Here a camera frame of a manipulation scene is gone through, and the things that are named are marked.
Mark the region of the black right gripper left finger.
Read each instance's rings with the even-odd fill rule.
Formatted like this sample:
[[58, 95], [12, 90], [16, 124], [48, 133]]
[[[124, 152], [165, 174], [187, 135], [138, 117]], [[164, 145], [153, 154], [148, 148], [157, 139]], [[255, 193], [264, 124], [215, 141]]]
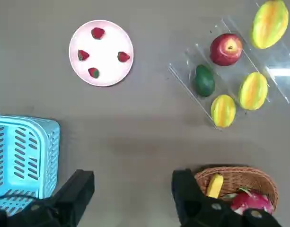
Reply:
[[2, 195], [0, 200], [19, 198], [31, 202], [12, 216], [0, 209], [0, 227], [76, 227], [94, 192], [94, 172], [78, 169], [49, 198], [39, 199], [23, 194]]

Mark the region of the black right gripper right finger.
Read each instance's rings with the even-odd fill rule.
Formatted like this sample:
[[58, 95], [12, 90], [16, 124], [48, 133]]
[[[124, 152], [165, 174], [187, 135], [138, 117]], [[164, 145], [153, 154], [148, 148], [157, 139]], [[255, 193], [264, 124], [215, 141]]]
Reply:
[[172, 195], [182, 227], [280, 227], [268, 212], [246, 209], [234, 212], [219, 199], [204, 195], [190, 169], [172, 173]]

